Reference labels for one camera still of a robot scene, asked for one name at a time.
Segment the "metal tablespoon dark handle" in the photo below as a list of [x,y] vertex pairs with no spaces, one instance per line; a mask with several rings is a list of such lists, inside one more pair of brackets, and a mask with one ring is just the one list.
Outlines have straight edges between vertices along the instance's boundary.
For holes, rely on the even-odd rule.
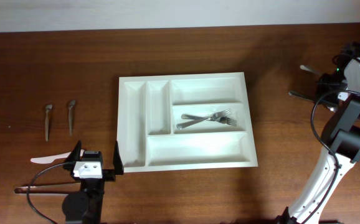
[[[312,96],[302,95],[301,93],[298,93],[298,92],[293,91],[293,90],[289,91],[288,95],[292,96],[292,97],[295,97],[295,98],[302,99],[302,100],[310,101],[312,103],[316,103],[316,100]],[[337,104],[334,104],[334,103],[326,101],[326,100],[321,100],[319,102],[319,105],[323,105],[325,108],[329,109],[332,112],[336,112],[338,110],[338,105]]]

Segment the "metal tablespoon silver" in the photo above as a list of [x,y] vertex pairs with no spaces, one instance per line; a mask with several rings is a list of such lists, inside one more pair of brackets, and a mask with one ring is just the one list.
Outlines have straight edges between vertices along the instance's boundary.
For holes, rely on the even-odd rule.
[[315,70],[314,68],[311,68],[311,67],[306,66],[306,65],[300,65],[300,69],[302,69],[304,71],[307,71],[307,72],[310,72],[310,73],[313,73],[315,75],[322,75],[323,74],[322,72],[319,72],[319,71]]

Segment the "metal fork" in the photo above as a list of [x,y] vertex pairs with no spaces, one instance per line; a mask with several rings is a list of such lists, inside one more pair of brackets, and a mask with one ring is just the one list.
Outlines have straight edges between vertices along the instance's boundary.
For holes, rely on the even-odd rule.
[[[202,117],[200,117],[200,116],[194,116],[194,115],[190,115],[190,114],[182,114],[181,118],[182,119],[192,119],[192,120],[202,119]],[[223,116],[223,117],[220,117],[218,119],[210,119],[210,121],[215,121],[215,122],[218,122],[218,123],[221,123],[221,124],[227,124],[227,125],[230,125],[230,126],[237,126],[237,120],[232,119],[232,118],[227,117],[227,116]]]
[[225,115],[228,115],[228,114],[231,114],[231,109],[227,109],[227,110],[224,110],[224,111],[220,111],[220,112],[216,112],[214,114],[211,114],[209,116],[206,116],[206,117],[203,117],[201,119],[194,119],[192,121],[188,121],[188,122],[185,122],[185,123],[179,123],[176,125],[176,127],[178,129],[184,129],[184,128],[187,128],[187,127],[190,127],[192,125],[195,125],[195,124],[198,124],[198,123],[201,123],[203,121],[207,121],[207,120],[210,120],[210,119],[213,119],[213,120],[216,120],[217,118],[220,118],[220,117],[223,117]]

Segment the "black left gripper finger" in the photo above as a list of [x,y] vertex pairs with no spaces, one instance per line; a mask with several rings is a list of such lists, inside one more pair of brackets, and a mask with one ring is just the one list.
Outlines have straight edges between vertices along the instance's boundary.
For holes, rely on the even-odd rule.
[[113,166],[116,175],[124,174],[124,165],[120,156],[118,141],[115,142],[115,148],[113,154]]
[[74,168],[75,163],[80,160],[81,150],[82,150],[82,142],[81,142],[81,140],[79,140],[76,143],[73,151],[64,160],[63,168],[65,170],[72,170]]

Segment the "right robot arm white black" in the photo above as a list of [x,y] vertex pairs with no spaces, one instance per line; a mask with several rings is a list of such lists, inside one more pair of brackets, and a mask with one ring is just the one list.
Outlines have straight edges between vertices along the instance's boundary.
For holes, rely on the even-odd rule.
[[[311,102],[333,112],[316,135],[320,158],[301,195],[277,223],[318,223],[344,175],[360,161],[360,44],[334,56]],[[242,73],[122,77],[119,84],[118,174],[255,167],[257,155]]]

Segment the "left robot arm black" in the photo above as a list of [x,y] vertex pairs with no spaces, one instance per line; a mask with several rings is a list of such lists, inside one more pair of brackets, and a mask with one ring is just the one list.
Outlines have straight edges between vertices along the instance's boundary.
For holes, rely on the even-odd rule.
[[113,169],[103,168],[100,151],[82,152],[82,142],[78,141],[64,160],[64,169],[71,178],[80,183],[80,190],[69,193],[62,203],[65,223],[100,223],[102,216],[105,183],[116,181]]

